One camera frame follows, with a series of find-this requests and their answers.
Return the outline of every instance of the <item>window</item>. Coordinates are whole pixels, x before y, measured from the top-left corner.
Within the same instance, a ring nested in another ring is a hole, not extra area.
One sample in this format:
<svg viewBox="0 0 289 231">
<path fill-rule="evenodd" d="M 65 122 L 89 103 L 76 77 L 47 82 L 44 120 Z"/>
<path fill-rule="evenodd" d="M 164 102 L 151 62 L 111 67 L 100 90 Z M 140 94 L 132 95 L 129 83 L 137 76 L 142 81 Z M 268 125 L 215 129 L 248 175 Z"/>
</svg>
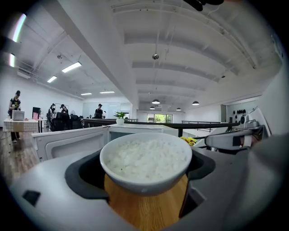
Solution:
<svg viewBox="0 0 289 231">
<path fill-rule="evenodd" d="M 148 114 L 148 123 L 172 124 L 172 115 L 166 114 Z"/>
</svg>

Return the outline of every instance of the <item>green plant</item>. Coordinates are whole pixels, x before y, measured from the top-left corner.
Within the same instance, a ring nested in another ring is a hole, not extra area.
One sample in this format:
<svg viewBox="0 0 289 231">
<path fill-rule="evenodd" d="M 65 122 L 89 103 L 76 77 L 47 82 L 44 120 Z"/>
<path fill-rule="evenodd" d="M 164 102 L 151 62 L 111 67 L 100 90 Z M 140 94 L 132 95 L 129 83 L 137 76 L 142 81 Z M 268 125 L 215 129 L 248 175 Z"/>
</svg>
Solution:
<svg viewBox="0 0 289 231">
<path fill-rule="evenodd" d="M 123 117 L 125 117 L 125 113 L 123 112 L 116 112 L 115 117 L 117 117 L 118 119 L 123 119 Z"/>
</svg>

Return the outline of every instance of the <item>black pants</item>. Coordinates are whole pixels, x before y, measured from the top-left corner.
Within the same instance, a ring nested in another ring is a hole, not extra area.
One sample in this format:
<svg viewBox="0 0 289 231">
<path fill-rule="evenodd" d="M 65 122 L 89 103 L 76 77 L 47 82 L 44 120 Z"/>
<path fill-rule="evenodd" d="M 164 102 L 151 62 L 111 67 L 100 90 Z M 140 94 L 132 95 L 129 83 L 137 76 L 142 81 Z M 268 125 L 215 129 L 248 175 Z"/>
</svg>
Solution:
<svg viewBox="0 0 289 231">
<path fill-rule="evenodd" d="M 19 132 L 11 132 L 12 141 L 15 140 L 15 139 L 18 139 L 18 138 L 20 138 Z"/>
</svg>

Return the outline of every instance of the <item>bowl of rice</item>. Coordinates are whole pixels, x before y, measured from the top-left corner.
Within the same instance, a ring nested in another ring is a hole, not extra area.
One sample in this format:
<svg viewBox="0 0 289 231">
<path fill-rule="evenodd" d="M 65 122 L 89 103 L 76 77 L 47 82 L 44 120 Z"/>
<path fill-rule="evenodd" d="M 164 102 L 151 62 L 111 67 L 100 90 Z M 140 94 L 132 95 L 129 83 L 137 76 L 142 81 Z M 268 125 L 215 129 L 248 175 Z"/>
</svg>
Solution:
<svg viewBox="0 0 289 231">
<path fill-rule="evenodd" d="M 107 143 L 100 152 L 106 174 L 138 194 L 157 195 L 172 188 L 191 162 L 191 147 L 163 133 L 136 133 Z"/>
</svg>

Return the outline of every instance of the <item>security camera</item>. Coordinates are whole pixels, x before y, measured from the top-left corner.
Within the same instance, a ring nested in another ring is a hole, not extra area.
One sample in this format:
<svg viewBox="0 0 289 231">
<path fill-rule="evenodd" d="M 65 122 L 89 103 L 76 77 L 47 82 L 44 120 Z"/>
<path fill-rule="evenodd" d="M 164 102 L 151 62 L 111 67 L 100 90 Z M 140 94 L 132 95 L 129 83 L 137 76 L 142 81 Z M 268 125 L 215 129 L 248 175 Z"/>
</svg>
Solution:
<svg viewBox="0 0 289 231">
<path fill-rule="evenodd" d="M 153 55 L 153 59 L 154 59 L 154 60 L 157 60 L 158 58 L 159 58 L 159 55 L 158 55 L 158 54 L 154 54 L 154 55 Z"/>
</svg>

